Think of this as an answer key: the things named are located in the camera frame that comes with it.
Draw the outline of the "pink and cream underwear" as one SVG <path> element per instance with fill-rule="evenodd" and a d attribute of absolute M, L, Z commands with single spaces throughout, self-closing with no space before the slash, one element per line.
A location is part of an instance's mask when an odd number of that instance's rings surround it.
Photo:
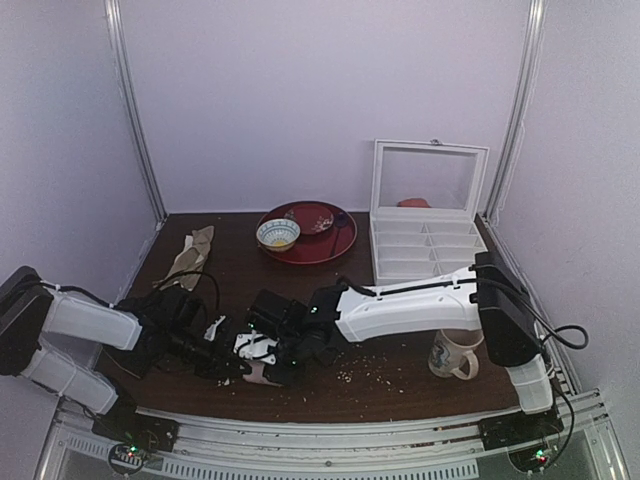
<path fill-rule="evenodd" d="M 258 385 L 268 385 L 273 387 L 281 387 L 281 384 L 272 382 L 266 378 L 264 369 L 266 364 L 263 362 L 251 361 L 248 363 L 250 372 L 243 374 L 242 379 L 247 383 L 253 383 Z"/>

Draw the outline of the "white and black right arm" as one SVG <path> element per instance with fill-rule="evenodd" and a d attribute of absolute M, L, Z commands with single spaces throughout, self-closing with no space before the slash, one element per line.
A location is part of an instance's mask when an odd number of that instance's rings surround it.
<path fill-rule="evenodd" d="M 554 405 L 549 340 L 583 350 L 588 331 L 575 326 L 579 343 L 563 337 L 537 312 L 526 286 L 495 251 L 427 280 L 365 287 L 342 277 L 314 291 L 302 304 L 261 290 L 247 311 L 248 332 L 236 336 L 233 352 L 258 366 L 269 384 L 291 384 L 311 359 L 331 354 L 338 341 L 352 344 L 399 334 L 436 330 L 480 332 L 490 361 L 507 371 L 525 415 Z"/>

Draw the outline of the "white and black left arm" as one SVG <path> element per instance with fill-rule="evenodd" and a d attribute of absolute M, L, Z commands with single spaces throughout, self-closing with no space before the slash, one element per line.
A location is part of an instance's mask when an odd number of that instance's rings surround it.
<path fill-rule="evenodd" d="M 113 304 L 78 286 L 47 283 L 29 266 L 18 268 L 1 285 L 2 375 L 27 378 L 106 415 L 122 392 L 60 350 L 53 337 L 101 346 L 135 379 L 144 378 L 168 355 L 204 379 L 231 380 L 249 373 L 250 366 L 234 354 L 227 339 L 227 318 L 214 321 L 201 336 L 193 334 L 194 321 L 207 310 L 180 285 L 183 276 L 178 272 L 145 296 Z"/>

